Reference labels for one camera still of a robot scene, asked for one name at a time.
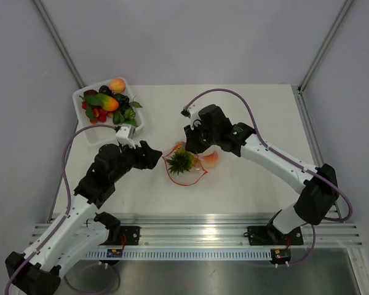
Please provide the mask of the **orange spiky pineapple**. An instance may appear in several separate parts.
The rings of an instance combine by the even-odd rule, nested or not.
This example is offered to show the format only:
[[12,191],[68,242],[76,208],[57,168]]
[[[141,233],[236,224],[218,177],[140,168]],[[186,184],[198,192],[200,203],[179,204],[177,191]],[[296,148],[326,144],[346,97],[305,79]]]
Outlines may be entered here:
[[191,171],[197,164],[198,158],[183,148],[177,149],[167,160],[168,172],[173,175]]

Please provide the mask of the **clear zip bag orange zipper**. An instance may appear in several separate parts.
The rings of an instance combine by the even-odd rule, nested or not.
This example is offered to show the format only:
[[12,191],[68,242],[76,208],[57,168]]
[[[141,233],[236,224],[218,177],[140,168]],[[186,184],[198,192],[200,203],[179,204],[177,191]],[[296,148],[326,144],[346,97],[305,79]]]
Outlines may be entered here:
[[166,174],[172,183],[188,187],[197,184],[219,161],[219,153],[212,149],[201,154],[193,154],[185,150],[185,142],[177,142],[166,150],[162,159]]

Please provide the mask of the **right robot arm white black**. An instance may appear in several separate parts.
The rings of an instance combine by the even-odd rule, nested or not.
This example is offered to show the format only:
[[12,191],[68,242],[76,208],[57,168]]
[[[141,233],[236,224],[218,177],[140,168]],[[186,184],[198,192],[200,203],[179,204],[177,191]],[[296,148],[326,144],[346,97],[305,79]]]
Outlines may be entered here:
[[264,145],[253,127],[242,122],[232,124],[215,104],[197,111],[193,108],[184,109],[181,115],[190,120],[184,127],[185,149],[188,152],[201,154],[211,146],[218,146],[225,152],[267,169],[298,193],[299,197],[294,204],[279,210],[260,229],[260,243],[285,243],[300,226],[320,224],[336,202],[336,173],[331,166],[300,165],[299,160],[291,159],[288,154],[273,146]]

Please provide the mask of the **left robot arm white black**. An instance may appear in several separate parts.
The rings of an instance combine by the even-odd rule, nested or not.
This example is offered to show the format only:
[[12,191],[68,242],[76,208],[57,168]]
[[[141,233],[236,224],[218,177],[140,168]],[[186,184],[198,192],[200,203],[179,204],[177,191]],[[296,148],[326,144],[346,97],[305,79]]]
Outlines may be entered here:
[[162,152],[140,141],[134,146],[106,144],[69,196],[66,210],[24,252],[5,260],[9,281],[25,294],[54,294],[67,272],[91,249],[115,244],[121,222],[98,210],[115,191],[115,183],[131,169],[152,170]]

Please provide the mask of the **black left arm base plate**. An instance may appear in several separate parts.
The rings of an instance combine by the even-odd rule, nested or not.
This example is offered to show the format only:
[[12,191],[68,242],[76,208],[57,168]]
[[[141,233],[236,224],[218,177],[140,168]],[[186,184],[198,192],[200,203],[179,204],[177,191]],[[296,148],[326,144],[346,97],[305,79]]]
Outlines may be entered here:
[[137,246],[140,240],[139,226],[120,226],[110,230],[108,238],[101,245],[104,246],[119,246],[124,243],[125,246]]

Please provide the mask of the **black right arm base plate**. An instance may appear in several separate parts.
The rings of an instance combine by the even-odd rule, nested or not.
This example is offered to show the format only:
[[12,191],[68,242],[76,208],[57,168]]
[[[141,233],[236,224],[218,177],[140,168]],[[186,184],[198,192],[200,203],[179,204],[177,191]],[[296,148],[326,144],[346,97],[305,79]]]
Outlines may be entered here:
[[299,227],[289,234],[282,234],[274,227],[248,226],[243,236],[248,239],[250,246],[301,246],[304,245]]

